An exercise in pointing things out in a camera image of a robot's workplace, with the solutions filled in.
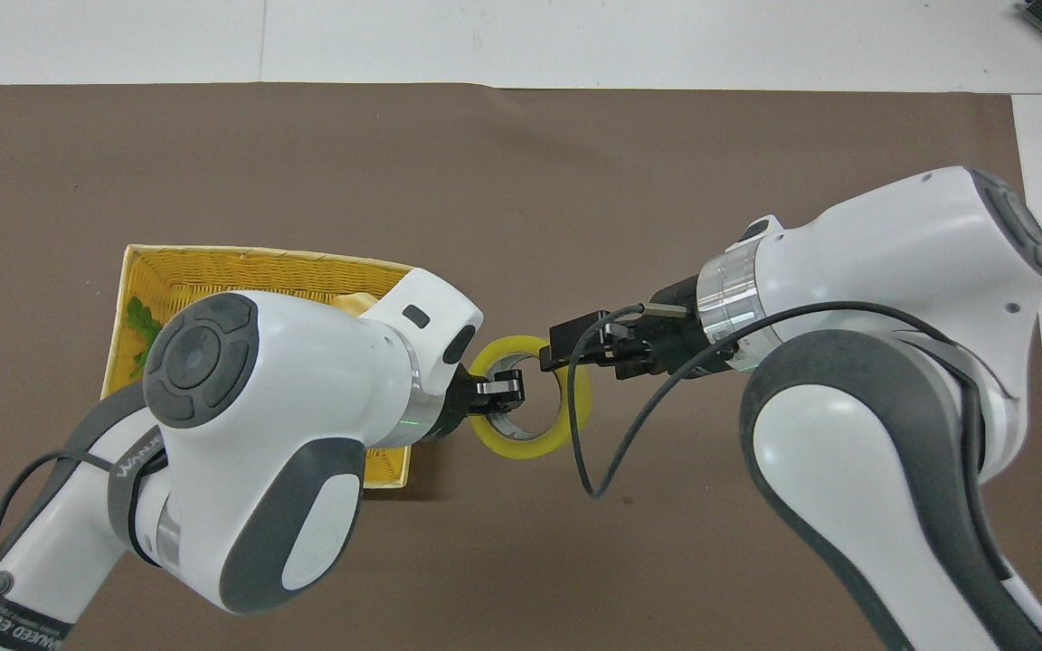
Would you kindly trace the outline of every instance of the black cable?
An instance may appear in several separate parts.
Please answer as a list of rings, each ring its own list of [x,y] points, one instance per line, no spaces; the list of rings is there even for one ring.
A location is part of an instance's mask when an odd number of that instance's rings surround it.
[[[591,325],[581,334],[581,339],[578,339],[578,345],[573,348],[573,353],[570,355],[570,373],[568,374],[568,383],[570,386],[567,389],[567,400],[570,403],[570,437],[573,442],[573,453],[578,466],[578,475],[581,477],[581,486],[586,490],[588,496],[594,499],[601,499],[605,495],[605,491],[609,490],[609,484],[614,480],[614,475],[617,474],[617,469],[621,466],[621,460],[625,457],[625,453],[629,450],[629,446],[634,444],[635,436],[641,431],[641,426],[645,425],[646,420],[649,418],[649,414],[653,412],[658,404],[665,399],[666,394],[670,392],[670,389],[677,386],[678,382],[689,378],[692,371],[695,368],[701,367],[702,364],[709,361],[713,355],[718,353],[718,351],[723,350],[727,346],[736,345],[741,339],[748,337],[750,334],[755,333],[765,328],[770,328],[774,323],[782,321],[787,321],[789,319],[794,319],[797,317],[804,317],[807,314],[815,314],[819,311],[870,311],[873,314],[882,314],[885,317],[890,317],[902,323],[907,323],[909,326],[913,326],[915,329],[921,331],[923,334],[927,334],[933,340],[936,340],[944,345],[956,346],[956,342],[948,339],[946,334],[929,325],[927,322],[918,319],[909,312],[902,311],[894,307],[889,307],[889,305],[873,304],[873,302],[866,301],[826,301],[819,302],[818,304],[811,305],[800,305],[799,307],[794,307],[791,309],[785,309],[783,311],[771,314],[770,317],[765,317],[744,326],[744,328],[737,329],[731,333],[720,339],[719,341],[712,343],[712,345],[706,346],[705,350],[702,350],[694,357],[688,359],[686,364],[677,368],[673,374],[669,376],[665,382],[662,383],[661,387],[654,392],[653,396],[650,396],[648,402],[646,402],[645,407],[641,408],[638,416],[634,419],[632,423],[629,424],[629,429],[626,429],[625,436],[621,437],[621,443],[617,446],[617,452],[614,453],[613,460],[609,464],[609,470],[605,470],[605,475],[602,477],[597,490],[594,490],[592,483],[590,482],[590,476],[587,473],[587,466],[585,465],[585,458],[581,455],[581,442],[579,441],[578,431],[578,410],[576,410],[576,392],[573,385],[573,380],[576,376],[576,367],[579,362],[579,357],[581,357],[585,351],[585,346],[587,346],[588,340],[590,340],[594,334],[604,326],[609,325],[621,317],[627,317],[629,314],[641,312],[645,308],[642,305],[631,305],[631,307],[621,308],[619,310],[607,314],[605,318]]]
[[[5,515],[7,515],[7,508],[10,506],[10,500],[14,496],[16,496],[18,490],[22,487],[22,484],[26,482],[26,479],[34,473],[34,470],[40,470],[45,462],[60,460],[60,458],[73,458],[75,461],[90,462],[92,466],[95,466],[96,469],[104,471],[110,471],[111,469],[110,462],[102,460],[102,458],[95,456],[95,454],[82,452],[82,450],[57,449],[54,450],[54,452],[47,452],[36,458],[36,460],[28,462],[25,469],[23,469],[21,473],[18,473],[17,477],[14,478],[14,481],[10,482],[10,485],[7,486],[7,490],[3,494],[3,499],[0,499],[0,530],[3,528],[3,519],[5,518]]]

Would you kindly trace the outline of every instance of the brown table surface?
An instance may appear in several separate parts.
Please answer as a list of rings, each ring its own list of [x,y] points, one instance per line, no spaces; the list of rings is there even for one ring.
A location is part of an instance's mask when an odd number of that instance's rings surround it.
[[[419,265],[487,315],[469,362],[504,334],[648,299],[752,219],[799,226],[948,165],[1020,184],[1009,98],[0,86],[0,495],[99,395],[125,244]],[[600,471],[661,379],[593,378]],[[541,380],[522,422],[551,415]],[[364,503],[329,577],[271,614],[223,614],[125,557],[67,648],[878,648],[750,483],[745,380],[678,387],[600,503],[567,449],[504,460],[464,425],[421,450],[408,498]],[[1039,358],[1032,384],[1024,452],[987,500],[1042,598]]]

